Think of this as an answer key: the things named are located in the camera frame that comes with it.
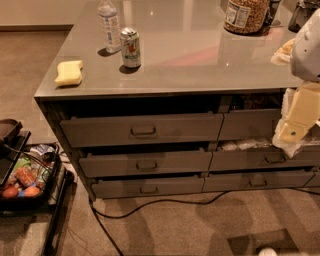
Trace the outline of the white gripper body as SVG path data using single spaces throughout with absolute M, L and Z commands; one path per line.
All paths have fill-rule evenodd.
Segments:
M 320 119 L 320 84 L 304 82 L 294 93 L 280 140 L 298 143 Z

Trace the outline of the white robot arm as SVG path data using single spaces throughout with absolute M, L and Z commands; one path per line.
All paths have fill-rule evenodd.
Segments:
M 295 91 L 280 139 L 297 143 L 320 118 L 320 10 L 317 10 L 295 37 L 291 72 L 304 83 Z

